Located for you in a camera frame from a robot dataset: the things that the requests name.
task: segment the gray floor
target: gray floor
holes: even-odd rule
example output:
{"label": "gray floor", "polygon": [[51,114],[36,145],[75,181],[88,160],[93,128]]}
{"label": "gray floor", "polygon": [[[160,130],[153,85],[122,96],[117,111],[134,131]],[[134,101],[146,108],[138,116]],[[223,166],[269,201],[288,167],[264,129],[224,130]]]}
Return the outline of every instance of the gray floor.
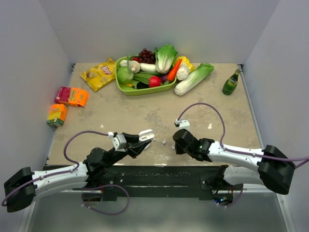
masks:
{"label": "gray floor", "polygon": [[[106,216],[81,207],[80,193],[62,193],[37,202],[29,232],[285,232],[274,193],[244,193],[228,208],[213,201],[132,198],[126,212]],[[125,198],[98,208],[121,209]]]}

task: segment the orange box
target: orange box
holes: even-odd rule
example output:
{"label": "orange box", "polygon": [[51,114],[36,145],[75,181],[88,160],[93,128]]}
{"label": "orange box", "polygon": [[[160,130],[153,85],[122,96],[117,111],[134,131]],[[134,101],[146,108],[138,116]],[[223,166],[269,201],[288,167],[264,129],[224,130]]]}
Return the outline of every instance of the orange box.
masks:
{"label": "orange box", "polygon": [[47,124],[51,127],[62,126],[68,112],[68,107],[64,104],[54,104],[50,108]]}
{"label": "orange box", "polygon": [[84,107],[88,100],[88,96],[89,94],[80,88],[62,86],[57,93],[55,103]]}

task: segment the bunch of red grapes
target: bunch of red grapes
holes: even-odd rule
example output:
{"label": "bunch of red grapes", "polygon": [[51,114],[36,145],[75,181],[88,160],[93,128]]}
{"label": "bunch of red grapes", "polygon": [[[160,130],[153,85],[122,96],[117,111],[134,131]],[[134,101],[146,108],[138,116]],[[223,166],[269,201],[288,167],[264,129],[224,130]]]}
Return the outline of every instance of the bunch of red grapes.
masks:
{"label": "bunch of red grapes", "polygon": [[135,60],[139,63],[155,64],[155,53],[148,51],[146,48],[144,48],[139,53],[139,56],[134,57],[133,60]]}

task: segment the wooden tabletop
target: wooden tabletop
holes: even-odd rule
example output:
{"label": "wooden tabletop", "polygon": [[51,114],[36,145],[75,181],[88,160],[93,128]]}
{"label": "wooden tabletop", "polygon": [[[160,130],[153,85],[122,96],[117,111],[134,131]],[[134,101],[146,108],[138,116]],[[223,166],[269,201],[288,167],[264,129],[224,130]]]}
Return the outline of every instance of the wooden tabletop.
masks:
{"label": "wooden tabletop", "polygon": [[[224,143],[246,148],[259,148],[243,83],[239,78],[234,93],[226,96],[222,87],[238,68],[237,64],[213,63],[214,71],[196,87],[183,96],[177,96],[172,89],[155,94],[126,96],[115,81],[94,92],[80,77],[80,74],[97,63],[76,63],[70,87],[86,90],[89,98],[85,108],[69,106],[65,123],[57,128],[52,144],[49,165],[70,164],[63,157],[63,147],[74,134],[84,130],[107,133],[126,132],[139,134],[140,131],[153,129],[156,141],[136,159],[125,157],[116,165],[220,165],[221,163],[199,162],[187,154],[176,155],[172,150],[172,136],[177,130],[174,121],[189,105],[206,102],[218,109],[226,125]],[[218,115],[209,107],[199,105],[183,115],[191,124],[191,133],[196,138],[219,140],[222,125]],[[83,134],[75,138],[68,147],[68,156],[83,161],[95,147],[105,150],[112,148],[112,141],[105,136]]]}

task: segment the green bottle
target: green bottle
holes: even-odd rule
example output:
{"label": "green bottle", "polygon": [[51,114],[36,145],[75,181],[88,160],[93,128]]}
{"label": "green bottle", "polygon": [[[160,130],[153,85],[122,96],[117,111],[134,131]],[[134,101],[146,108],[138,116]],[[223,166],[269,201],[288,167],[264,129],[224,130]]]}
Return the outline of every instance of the green bottle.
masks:
{"label": "green bottle", "polygon": [[225,82],[222,92],[225,95],[231,95],[234,90],[236,89],[237,83],[238,83],[238,76],[240,74],[240,70],[236,69],[235,73],[227,79],[227,81]]}

